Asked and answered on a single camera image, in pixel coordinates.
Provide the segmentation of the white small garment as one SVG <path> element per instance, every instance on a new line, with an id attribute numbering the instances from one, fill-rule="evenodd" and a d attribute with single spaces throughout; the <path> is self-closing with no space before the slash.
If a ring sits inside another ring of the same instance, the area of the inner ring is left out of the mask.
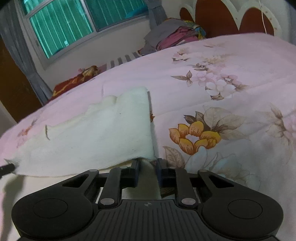
<path id="1" fill-rule="evenodd" d="M 15 175 L 36 178 L 107 170 L 132 159 L 154 160 L 151 93 L 144 87 L 98 103 L 55 101 L 22 119 L 1 137 L 1 162 Z"/>

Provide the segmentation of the pile of folded clothes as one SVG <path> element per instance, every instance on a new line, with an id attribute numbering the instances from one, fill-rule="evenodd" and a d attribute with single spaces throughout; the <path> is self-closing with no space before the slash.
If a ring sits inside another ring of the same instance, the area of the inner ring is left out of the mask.
<path id="1" fill-rule="evenodd" d="M 145 45 L 138 53 L 145 56 L 166 48 L 205 38 L 205 30 L 195 22 L 169 18 L 154 27 L 144 37 Z"/>

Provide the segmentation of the brown wooden door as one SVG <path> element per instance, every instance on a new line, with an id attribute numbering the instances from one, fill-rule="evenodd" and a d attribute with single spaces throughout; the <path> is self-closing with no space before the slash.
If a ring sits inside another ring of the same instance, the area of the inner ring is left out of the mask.
<path id="1" fill-rule="evenodd" d="M 15 64 L 1 41 L 0 51 L 1 102 L 18 123 L 42 107 L 29 81 Z"/>

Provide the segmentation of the pink floral bed cover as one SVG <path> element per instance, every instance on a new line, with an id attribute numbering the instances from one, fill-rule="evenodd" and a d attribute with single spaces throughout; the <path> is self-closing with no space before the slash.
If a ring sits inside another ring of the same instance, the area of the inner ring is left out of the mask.
<path id="1" fill-rule="evenodd" d="M 137 87 L 151 93 L 156 158 L 274 198 L 284 213 L 277 236 L 295 240 L 295 45 L 262 33 L 190 42 L 107 70 L 45 106 L 98 103 Z M 142 161 L 139 186 L 125 198 L 161 195 L 153 160 Z M 19 199 L 72 176 L 4 176 L 1 240 L 19 238 L 11 220 Z"/>

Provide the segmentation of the grey striped mattress sheet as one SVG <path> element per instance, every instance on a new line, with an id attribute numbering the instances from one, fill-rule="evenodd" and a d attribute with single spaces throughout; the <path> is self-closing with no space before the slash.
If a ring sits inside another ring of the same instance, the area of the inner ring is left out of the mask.
<path id="1" fill-rule="evenodd" d="M 141 57 L 141 54 L 138 53 L 138 51 L 136 52 L 132 52 L 132 53 L 129 53 L 129 54 L 125 54 L 123 56 L 120 56 L 118 58 L 115 58 L 99 67 L 97 67 L 99 73 L 103 73 L 109 69 L 112 69 L 114 67 L 117 67 L 117 66 L 120 66 L 124 63 L 128 63 L 130 61 L 133 61 L 137 58 Z"/>

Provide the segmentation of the grey left curtain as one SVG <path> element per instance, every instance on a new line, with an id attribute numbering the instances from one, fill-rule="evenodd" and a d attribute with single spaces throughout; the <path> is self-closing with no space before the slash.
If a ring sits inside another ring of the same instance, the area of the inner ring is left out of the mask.
<path id="1" fill-rule="evenodd" d="M 1 38 L 15 64 L 29 81 L 41 105 L 45 105 L 51 98 L 52 91 L 36 70 L 23 36 L 14 1 L 9 1 L 1 9 Z"/>

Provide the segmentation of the grey curtain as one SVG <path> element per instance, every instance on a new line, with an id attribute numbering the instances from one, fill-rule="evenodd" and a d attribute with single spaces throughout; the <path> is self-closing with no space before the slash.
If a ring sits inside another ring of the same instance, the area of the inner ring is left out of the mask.
<path id="1" fill-rule="evenodd" d="M 167 19 L 161 0 L 145 0 L 149 12 L 150 29 L 157 27 Z"/>
<path id="2" fill-rule="evenodd" d="M 9 1 L 1 9 L 1 38 L 15 64 L 29 81 L 41 105 L 45 105 L 51 98 L 52 91 L 36 70 L 23 36 L 14 1 Z"/>

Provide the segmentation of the window with green shutters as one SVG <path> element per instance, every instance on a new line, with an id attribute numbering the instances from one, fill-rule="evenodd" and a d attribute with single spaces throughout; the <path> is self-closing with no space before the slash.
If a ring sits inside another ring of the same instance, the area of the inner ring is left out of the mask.
<path id="1" fill-rule="evenodd" d="M 145 1 L 15 1 L 42 69 L 87 41 L 115 30 L 149 30 Z"/>

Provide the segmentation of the grey right curtain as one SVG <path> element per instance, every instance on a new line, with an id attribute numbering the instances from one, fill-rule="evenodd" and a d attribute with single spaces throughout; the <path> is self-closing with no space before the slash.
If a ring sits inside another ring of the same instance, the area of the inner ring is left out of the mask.
<path id="1" fill-rule="evenodd" d="M 167 19 L 161 0 L 145 0 L 149 12 L 150 29 L 157 27 Z"/>

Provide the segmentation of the red and white headboard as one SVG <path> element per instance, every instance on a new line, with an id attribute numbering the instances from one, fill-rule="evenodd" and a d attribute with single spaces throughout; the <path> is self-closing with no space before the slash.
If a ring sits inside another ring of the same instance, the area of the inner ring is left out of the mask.
<path id="1" fill-rule="evenodd" d="M 193 1 L 180 6 L 180 19 L 195 22 L 206 38 L 265 33 L 282 38 L 280 22 L 260 1 L 247 1 L 236 9 L 231 1 Z"/>

